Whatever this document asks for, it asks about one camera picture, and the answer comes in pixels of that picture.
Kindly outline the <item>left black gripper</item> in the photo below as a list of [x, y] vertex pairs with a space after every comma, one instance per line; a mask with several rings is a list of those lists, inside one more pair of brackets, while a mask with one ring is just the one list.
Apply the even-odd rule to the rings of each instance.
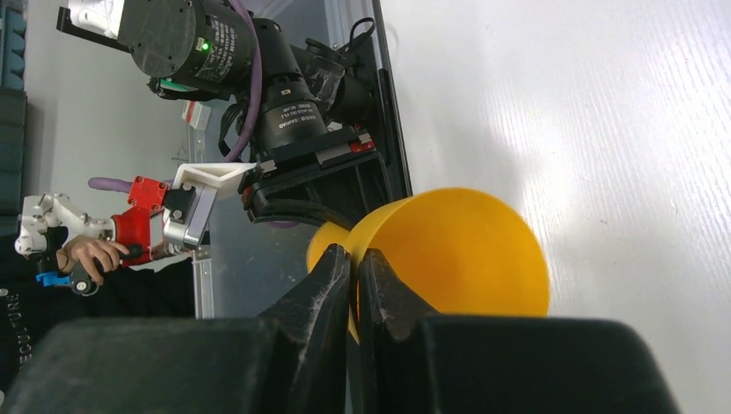
[[345, 128], [324, 135], [345, 141], [303, 157], [258, 168], [240, 183], [252, 223], [333, 223], [352, 229], [397, 200], [384, 156], [369, 131]]

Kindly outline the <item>yellow wine glass front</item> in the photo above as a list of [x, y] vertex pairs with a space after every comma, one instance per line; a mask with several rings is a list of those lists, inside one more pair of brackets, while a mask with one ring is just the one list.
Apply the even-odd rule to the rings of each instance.
[[426, 191], [384, 205], [352, 229], [327, 222], [312, 236], [313, 270], [331, 244], [358, 268], [369, 249], [381, 251], [397, 277], [447, 314], [545, 317], [551, 284], [532, 229], [505, 202], [462, 187]]

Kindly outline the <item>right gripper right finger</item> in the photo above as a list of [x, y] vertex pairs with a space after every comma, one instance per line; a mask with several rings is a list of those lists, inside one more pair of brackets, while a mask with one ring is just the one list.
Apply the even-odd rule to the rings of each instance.
[[440, 314], [377, 249], [358, 276], [367, 413], [678, 412], [626, 324]]

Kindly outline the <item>operator hand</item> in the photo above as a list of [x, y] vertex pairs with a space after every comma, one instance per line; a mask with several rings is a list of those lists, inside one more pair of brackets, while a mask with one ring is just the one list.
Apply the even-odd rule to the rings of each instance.
[[122, 254], [129, 254], [129, 250], [118, 242], [79, 235], [56, 251], [56, 259], [64, 273], [81, 264], [97, 285], [103, 285], [103, 274], [120, 266]]

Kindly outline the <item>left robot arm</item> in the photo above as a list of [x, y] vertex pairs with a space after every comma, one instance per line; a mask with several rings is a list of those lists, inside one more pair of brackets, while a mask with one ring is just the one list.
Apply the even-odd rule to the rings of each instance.
[[57, 28], [127, 53], [160, 98], [229, 101], [221, 125], [237, 141], [219, 149], [254, 165], [237, 179], [254, 223], [349, 229], [407, 195], [371, 17], [341, 47], [292, 45], [239, 1], [70, 1]]

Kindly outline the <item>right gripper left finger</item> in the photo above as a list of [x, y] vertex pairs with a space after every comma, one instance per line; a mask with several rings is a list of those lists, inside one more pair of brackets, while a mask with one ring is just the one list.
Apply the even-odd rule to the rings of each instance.
[[350, 257], [249, 319], [79, 319], [52, 329], [5, 413], [341, 413]]

